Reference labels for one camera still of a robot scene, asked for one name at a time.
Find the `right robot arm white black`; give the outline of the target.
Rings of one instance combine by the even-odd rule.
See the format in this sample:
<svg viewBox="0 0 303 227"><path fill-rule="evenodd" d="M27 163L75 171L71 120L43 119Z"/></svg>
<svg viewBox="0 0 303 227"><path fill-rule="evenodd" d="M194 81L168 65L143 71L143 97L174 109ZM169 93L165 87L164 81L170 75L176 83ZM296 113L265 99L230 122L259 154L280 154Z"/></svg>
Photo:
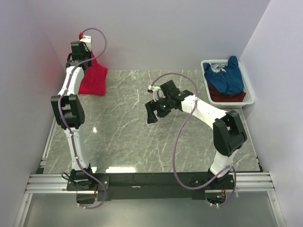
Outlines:
<svg viewBox="0 0 303 227"><path fill-rule="evenodd" d="M145 104L148 124L156 123L158 118L164 118L172 109L178 109L188 114L187 120L194 116L212 129L216 154L208 171L210 175L207 182L194 187L194 190L208 185L220 188L232 168L234 156L247 141L239 114L218 109L188 90L180 91L172 80L159 87L150 85L148 92L153 95L153 99Z"/></svg>

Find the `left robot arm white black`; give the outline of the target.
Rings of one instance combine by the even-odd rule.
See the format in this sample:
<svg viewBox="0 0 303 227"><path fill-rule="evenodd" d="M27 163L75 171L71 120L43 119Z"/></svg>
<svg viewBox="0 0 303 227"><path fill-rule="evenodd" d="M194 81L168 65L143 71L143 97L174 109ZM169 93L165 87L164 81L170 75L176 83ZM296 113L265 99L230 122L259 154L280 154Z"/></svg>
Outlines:
<svg viewBox="0 0 303 227"><path fill-rule="evenodd" d="M56 123L65 133L71 154L71 173L62 173L62 177L68 181L68 191L92 190L95 186L84 147L85 113L78 98L85 71L92 65L90 58L90 42L71 42L63 86L58 95L51 97Z"/></svg>

